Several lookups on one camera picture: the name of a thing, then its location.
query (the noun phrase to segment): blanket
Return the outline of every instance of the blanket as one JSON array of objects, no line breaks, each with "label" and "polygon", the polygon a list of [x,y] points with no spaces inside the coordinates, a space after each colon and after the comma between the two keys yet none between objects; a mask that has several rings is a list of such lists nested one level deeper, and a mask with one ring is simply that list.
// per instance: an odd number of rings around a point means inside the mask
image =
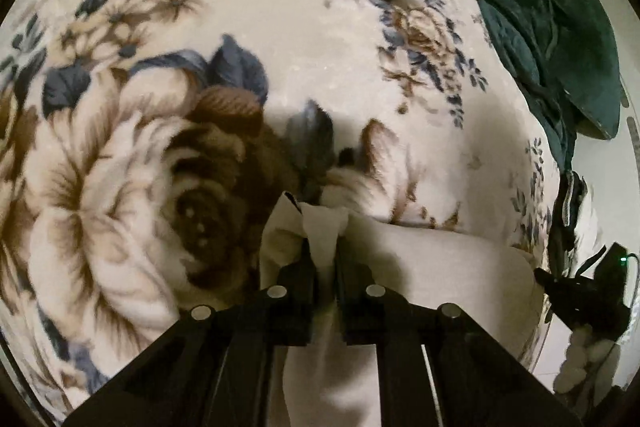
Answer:
[{"label": "blanket", "polygon": [[17,0],[0,70],[0,326],[56,422],[258,287],[283,190],[545,266],[558,166],[475,0]]},{"label": "blanket", "polygon": [[620,68],[613,29],[598,0],[478,0],[492,43],[545,129],[562,170],[576,128],[613,138]]}]

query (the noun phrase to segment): bed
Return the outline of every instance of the bed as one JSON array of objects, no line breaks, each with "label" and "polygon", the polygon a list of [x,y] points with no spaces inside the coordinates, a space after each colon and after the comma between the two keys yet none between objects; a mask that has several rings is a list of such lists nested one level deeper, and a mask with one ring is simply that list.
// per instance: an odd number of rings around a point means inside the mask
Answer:
[{"label": "bed", "polygon": [[559,168],[476,0],[16,0],[0,70],[4,363],[54,423],[255,290],[285,190],[547,266]]}]

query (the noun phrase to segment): white tile floor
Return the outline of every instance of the white tile floor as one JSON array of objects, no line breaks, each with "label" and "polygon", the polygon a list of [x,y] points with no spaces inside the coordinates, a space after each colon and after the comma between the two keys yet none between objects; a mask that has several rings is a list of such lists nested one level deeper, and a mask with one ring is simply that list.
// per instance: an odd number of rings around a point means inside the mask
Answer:
[{"label": "white tile floor", "polygon": [[[578,136],[574,170],[593,186],[594,204],[607,245],[613,241],[630,251],[640,250],[640,185],[627,118],[638,122],[640,110],[640,19],[627,0],[600,0],[611,20],[618,44],[620,70],[629,107],[622,108],[620,131],[609,142]],[[630,268],[627,304],[635,282],[636,268]],[[570,330],[555,317],[534,374],[551,388],[564,360]],[[640,331],[623,345],[614,384],[624,387],[640,367]]]}]

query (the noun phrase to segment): green velvet fabric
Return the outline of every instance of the green velvet fabric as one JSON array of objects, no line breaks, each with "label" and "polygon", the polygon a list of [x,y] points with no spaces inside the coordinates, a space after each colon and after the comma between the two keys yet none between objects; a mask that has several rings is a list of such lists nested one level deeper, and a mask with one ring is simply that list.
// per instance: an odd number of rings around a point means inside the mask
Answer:
[{"label": "green velvet fabric", "polygon": [[620,72],[613,29],[598,0],[478,0],[495,49],[548,137],[563,171],[575,127],[618,132]]}]

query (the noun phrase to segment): metal screw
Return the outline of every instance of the metal screw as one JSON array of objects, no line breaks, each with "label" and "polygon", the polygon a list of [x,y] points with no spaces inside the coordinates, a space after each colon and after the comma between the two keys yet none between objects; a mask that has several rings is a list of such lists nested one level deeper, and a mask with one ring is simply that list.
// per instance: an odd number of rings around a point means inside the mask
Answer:
[{"label": "metal screw", "polygon": [[191,310],[191,317],[197,321],[203,321],[208,319],[211,316],[211,308],[208,306],[196,306],[193,310]]},{"label": "metal screw", "polygon": [[460,315],[462,315],[462,310],[460,309],[460,306],[458,306],[457,304],[453,304],[453,303],[446,303],[443,304],[440,307],[440,312],[445,316],[445,317],[449,317],[450,319],[456,319],[458,317],[460,317]]},{"label": "metal screw", "polygon": [[267,290],[267,295],[272,299],[282,299],[286,294],[287,289],[279,284],[276,284]]},{"label": "metal screw", "polygon": [[369,297],[382,297],[385,293],[385,287],[380,286],[379,284],[370,284],[366,289],[367,295]]}]

